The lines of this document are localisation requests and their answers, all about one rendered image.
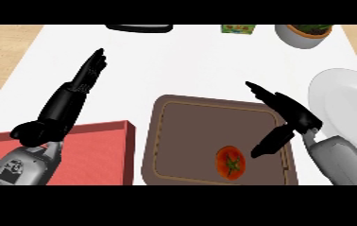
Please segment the black appliance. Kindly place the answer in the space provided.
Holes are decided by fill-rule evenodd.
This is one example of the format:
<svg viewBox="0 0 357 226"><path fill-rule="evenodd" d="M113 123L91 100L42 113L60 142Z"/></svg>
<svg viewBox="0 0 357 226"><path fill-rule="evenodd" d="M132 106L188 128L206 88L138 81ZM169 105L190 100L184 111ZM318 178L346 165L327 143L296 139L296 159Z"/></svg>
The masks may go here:
<svg viewBox="0 0 357 226"><path fill-rule="evenodd" d="M107 25L107 28L139 33L167 33L173 30L173 25Z"/></svg>

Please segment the brown tray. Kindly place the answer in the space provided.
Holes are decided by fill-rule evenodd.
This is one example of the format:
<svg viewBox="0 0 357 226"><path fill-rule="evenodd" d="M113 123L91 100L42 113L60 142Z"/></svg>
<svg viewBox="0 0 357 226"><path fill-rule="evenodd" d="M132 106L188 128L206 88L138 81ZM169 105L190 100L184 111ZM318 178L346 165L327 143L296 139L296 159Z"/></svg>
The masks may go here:
<svg viewBox="0 0 357 226"><path fill-rule="evenodd" d="M154 104L142 177L154 185L297 185L293 148L252 157L271 131L285 124L262 103L190 96L162 96ZM246 172L234 181L218 172L222 148L235 147Z"/></svg>

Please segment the white plate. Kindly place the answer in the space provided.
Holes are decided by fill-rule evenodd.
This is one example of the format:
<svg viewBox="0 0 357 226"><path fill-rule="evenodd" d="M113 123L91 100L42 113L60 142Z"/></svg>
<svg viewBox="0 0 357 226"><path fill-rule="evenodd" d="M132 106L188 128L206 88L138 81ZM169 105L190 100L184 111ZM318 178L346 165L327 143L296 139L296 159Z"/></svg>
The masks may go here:
<svg viewBox="0 0 357 226"><path fill-rule="evenodd" d="M309 105L327 136L341 135L357 144L357 71L334 68L312 80Z"/></svg>

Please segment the green carton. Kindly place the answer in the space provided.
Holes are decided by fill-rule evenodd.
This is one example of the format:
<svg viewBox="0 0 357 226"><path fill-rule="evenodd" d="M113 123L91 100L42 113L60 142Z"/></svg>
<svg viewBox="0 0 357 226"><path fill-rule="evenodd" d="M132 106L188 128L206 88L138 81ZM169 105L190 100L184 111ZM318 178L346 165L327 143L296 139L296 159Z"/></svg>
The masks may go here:
<svg viewBox="0 0 357 226"><path fill-rule="evenodd" d="M223 25L221 30L223 33L252 34L256 29L254 25Z"/></svg>

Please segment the red tomato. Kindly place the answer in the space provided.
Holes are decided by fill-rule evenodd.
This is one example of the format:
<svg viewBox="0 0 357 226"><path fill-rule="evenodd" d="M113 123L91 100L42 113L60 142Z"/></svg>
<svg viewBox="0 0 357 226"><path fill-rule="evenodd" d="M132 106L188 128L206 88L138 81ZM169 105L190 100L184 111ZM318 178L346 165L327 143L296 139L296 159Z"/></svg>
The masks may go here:
<svg viewBox="0 0 357 226"><path fill-rule="evenodd" d="M237 180L246 172L246 158L234 146L223 147L216 156L219 175L229 181Z"/></svg>

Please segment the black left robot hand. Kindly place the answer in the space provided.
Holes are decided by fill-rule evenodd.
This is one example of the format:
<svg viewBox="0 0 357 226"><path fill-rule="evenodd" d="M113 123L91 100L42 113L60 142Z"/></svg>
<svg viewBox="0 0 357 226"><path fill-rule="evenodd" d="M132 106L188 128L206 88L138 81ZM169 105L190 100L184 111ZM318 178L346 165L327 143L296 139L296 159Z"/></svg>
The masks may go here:
<svg viewBox="0 0 357 226"><path fill-rule="evenodd" d="M73 81L66 82L52 95L36 121L18 125L11 138L24 147L35 148L48 142L61 142L73 129L88 99L88 94L107 67L104 49L100 48Z"/></svg>

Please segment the grey plant pot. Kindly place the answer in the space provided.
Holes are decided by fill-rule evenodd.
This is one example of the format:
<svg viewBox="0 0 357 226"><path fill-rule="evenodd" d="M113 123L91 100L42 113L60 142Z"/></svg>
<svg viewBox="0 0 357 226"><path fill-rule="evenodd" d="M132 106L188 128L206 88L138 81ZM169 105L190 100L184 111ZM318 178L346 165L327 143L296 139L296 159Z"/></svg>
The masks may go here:
<svg viewBox="0 0 357 226"><path fill-rule="evenodd" d="M280 39L293 47L300 49L315 48L330 36L333 28L324 34L315 35L299 30L293 25L277 25L275 32Z"/></svg>

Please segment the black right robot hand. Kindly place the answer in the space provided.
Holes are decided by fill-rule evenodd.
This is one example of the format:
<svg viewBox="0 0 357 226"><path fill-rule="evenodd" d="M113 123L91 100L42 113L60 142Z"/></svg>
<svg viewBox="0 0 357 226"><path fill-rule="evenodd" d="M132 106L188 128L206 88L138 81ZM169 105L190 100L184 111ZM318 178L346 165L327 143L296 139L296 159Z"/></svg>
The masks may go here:
<svg viewBox="0 0 357 226"><path fill-rule="evenodd" d="M280 113L287 123L277 127L266 138L252 150L252 157L259 158L266 154L275 154L278 150L291 142L294 131L306 134L309 130L321 130L322 121L311 110L287 95L272 93L259 84L247 82L256 97Z"/></svg>

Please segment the red box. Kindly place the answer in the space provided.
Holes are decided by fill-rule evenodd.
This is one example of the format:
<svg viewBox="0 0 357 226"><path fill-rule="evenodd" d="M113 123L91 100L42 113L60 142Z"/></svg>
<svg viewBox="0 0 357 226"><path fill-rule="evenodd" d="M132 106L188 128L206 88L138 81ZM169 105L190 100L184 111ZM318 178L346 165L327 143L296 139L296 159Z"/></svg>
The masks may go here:
<svg viewBox="0 0 357 226"><path fill-rule="evenodd" d="M79 125L64 139L49 185L132 185L136 127L128 121Z"/></svg>

